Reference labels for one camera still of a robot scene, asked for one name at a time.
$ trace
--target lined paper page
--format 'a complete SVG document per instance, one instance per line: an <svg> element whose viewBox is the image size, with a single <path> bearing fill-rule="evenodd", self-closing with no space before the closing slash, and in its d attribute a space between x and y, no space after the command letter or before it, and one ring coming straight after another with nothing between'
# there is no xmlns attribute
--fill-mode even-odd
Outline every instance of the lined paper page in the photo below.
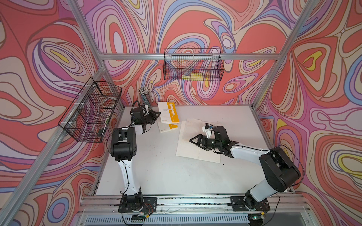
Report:
<svg viewBox="0 0 362 226"><path fill-rule="evenodd" d="M201 127L204 125L205 122L198 119L188 119L187 121L181 122L176 156L220 163L220 155L215 154L212 151L203 150L202 148L190 142L191 138L198 134L203 134Z"/></svg>

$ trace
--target black wire basket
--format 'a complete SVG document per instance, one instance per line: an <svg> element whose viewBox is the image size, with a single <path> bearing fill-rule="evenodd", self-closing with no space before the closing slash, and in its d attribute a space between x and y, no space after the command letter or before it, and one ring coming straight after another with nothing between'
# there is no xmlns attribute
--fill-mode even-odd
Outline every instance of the black wire basket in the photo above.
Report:
<svg viewBox="0 0 362 226"><path fill-rule="evenodd" d="M224 64L219 48L164 49L165 80L221 81Z"/></svg>
<svg viewBox="0 0 362 226"><path fill-rule="evenodd" d="M102 142L114 109L121 98L122 88L109 82L90 79L86 84L93 81L91 87L70 119L62 121L75 99L58 124L77 142L99 143Z"/></svg>

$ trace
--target swirly wallpaper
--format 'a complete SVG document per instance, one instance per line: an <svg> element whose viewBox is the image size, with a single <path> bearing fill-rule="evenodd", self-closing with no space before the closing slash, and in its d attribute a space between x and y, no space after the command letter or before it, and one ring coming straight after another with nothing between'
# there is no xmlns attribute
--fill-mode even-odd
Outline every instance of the swirly wallpaper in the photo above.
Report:
<svg viewBox="0 0 362 226"><path fill-rule="evenodd" d="M212 48L223 53L279 53L304 0L89 0L82 11L104 53L163 53L165 48ZM163 60L105 64L132 105L147 86L152 101L179 105L251 104L272 61L225 60L221 82L165 81Z"/></svg>
<svg viewBox="0 0 362 226"><path fill-rule="evenodd" d="M66 1L0 1L0 207L97 69ZM67 136L12 225L67 225L103 155Z"/></svg>
<svg viewBox="0 0 362 226"><path fill-rule="evenodd" d="M304 164L297 191L321 225L362 225L361 65L361 1L320 1L258 106Z"/></svg>

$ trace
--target black mounting plate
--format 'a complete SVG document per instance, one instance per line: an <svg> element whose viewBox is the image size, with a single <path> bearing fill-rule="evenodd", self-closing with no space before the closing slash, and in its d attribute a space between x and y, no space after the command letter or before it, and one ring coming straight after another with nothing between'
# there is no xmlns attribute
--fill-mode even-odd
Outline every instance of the black mounting plate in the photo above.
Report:
<svg viewBox="0 0 362 226"><path fill-rule="evenodd" d="M250 211L249 209L247 209L245 207L244 197L245 196L231 196L230 197L231 204L232 204L231 206L232 206L233 211L236 211L236 212ZM270 206L269 206L268 200L264 199L263 201L261 201L260 205L254 211L264 211L264 212L270 211Z"/></svg>
<svg viewBox="0 0 362 226"><path fill-rule="evenodd" d="M152 206L152 209L154 212L156 212L156 206L157 206L157 197L143 197L143 208L138 212L145 212L148 211L148 208ZM118 212L122 213L138 213L134 212L131 208L125 207L125 205L119 204Z"/></svg>

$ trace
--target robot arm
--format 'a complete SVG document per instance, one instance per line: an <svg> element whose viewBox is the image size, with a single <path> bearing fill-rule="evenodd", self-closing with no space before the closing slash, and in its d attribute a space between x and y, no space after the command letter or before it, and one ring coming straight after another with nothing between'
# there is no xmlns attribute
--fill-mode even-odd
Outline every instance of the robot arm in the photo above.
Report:
<svg viewBox="0 0 362 226"><path fill-rule="evenodd" d="M265 179L245 194L245 207L249 210L260 205L262 200L276 192L285 191L300 178L298 168L281 148L258 149L238 145L238 142L229 139L223 126L211 129L215 138L199 134L191 138L190 142L206 151L218 149L220 152L216 152L217 154L223 154L230 158L245 159L263 168Z"/></svg>

